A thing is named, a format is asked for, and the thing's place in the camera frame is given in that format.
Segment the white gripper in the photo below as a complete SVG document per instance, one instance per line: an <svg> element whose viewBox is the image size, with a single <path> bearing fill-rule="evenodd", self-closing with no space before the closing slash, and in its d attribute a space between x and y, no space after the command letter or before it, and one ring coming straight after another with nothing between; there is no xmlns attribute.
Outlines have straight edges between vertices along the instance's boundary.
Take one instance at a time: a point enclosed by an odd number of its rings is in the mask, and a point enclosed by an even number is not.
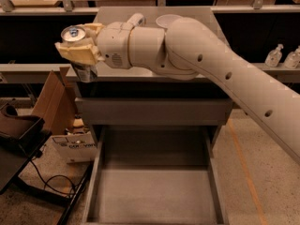
<svg viewBox="0 0 300 225"><path fill-rule="evenodd" d="M70 62L95 66L105 60L111 68L129 69L129 35L133 25L113 22L104 27L102 23L78 24L76 42L56 42L59 54Z"/></svg>

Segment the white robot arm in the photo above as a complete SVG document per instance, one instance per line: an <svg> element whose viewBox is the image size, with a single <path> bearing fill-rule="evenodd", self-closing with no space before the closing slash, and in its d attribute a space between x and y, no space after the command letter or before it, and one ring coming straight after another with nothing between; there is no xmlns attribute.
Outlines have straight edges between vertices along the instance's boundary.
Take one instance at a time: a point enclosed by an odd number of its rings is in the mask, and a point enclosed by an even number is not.
<svg viewBox="0 0 300 225"><path fill-rule="evenodd" d="M294 160L300 160L300 95L237 55L203 23L180 17L168 28L127 22L65 28L54 44L61 57L85 67L146 68L191 80L203 75L221 88Z"/></svg>

